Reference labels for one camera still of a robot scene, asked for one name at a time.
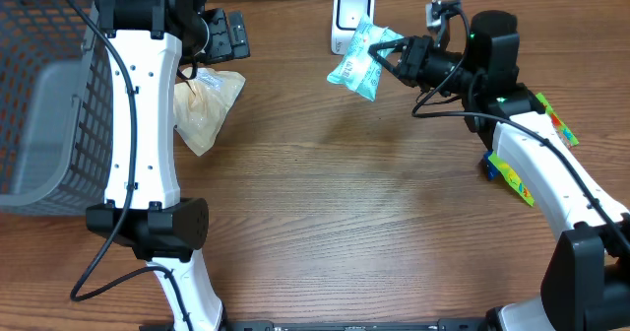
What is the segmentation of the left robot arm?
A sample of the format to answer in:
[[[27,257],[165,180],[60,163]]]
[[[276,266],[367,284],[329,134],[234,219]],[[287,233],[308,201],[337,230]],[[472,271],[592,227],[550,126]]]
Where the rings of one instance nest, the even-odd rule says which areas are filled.
[[[88,229],[130,248],[157,276],[174,330],[224,330],[226,311],[202,253],[209,209],[180,194],[174,167],[173,100],[181,67],[250,54],[240,13],[207,0],[94,0],[94,33],[112,80],[112,157],[104,198],[86,211]]]

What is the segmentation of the green candy bag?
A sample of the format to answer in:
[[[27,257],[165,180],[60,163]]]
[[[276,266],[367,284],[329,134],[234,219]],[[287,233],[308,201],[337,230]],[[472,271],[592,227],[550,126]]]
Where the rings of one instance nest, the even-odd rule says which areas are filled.
[[[538,93],[535,95],[535,97],[542,103],[543,107],[545,108],[545,113],[551,119],[554,129],[564,145],[569,149],[578,146],[578,138],[565,124],[565,122],[558,116],[557,112],[552,108],[551,104],[548,102],[544,94]],[[526,185],[523,183],[523,180],[516,174],[516,172],[505,161],[500,159],[495,152],[492,155],[491,159],[500,171],[497,177],[501,176],[505,180],[506,184],[510,188],[512,188],[529,206],[533,206],[535,204],[535,199],[531,191],[526,187]]]

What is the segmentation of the beige snack bag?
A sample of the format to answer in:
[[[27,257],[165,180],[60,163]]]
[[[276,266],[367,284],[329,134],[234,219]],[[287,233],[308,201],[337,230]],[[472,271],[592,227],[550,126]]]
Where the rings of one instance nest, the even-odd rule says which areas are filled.
[[[246,79],[238,72],[199,68],[193,80],[175,85],[175,128],[198,157],[214,145],[245,83]]]

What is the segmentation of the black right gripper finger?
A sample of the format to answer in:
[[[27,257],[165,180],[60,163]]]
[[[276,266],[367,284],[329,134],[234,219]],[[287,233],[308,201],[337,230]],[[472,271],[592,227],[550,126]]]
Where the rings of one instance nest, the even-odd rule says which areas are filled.
[[[404,48],[409,44],[408,37],[402,37],[395,40],[374,43],[369,47],[370,55],[379,55],[381,50],[391,50],[392,52],[403,52]]]
[[[402,50],[394,50],[394,53],[400,53],[401,56],[396,64],[389,62],[384,56],[379,54],[378,50],[369,50],[369,55],[381,65],[387,72],[392,74],[402,83],[407,83],[409,80],[405,77],[404,65],[408,53]]]

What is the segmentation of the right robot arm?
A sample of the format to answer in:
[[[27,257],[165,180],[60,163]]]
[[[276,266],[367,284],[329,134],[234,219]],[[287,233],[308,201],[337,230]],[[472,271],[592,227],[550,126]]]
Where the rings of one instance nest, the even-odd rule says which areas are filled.
[[[463,118],[488,149],[522,179],[549,223],[556,246],[538,295],[490,309],[482,330],[614,330],[629,323],[629,212],[607,194],[559,137],[543,102],[518,79],[517,18],[483,11],[465,19],[462,52],[447,48],[454,3],[433,3],[436,36],[373,44],[387,70],[429,95],[459,97]]]

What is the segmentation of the blue oreo packet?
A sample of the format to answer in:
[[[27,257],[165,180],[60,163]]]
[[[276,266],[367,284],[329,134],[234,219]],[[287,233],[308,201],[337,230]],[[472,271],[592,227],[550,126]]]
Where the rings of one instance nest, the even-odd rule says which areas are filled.
[[[487,175],[487,179],[489,181],[495,179],[500,171],[498,170],[497,166],[495,165],[495,163],[492,161],[492,155],[494,154],[493,151],[487,151],[484,155],[483,155],[483,164],[485,167],[485,172]]]

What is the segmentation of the teal snack packet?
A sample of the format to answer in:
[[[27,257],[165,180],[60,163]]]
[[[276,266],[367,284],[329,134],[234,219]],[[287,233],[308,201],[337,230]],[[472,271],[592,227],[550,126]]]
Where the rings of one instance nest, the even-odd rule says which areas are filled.
[[[383,67],[369,54],[369,47],[402,38],[402,35],[389,28],[374,25],[367,15],[363,15],[350,39],[346,55],[327,76],[327,81],[344,85],[350,91],[375,101]]]

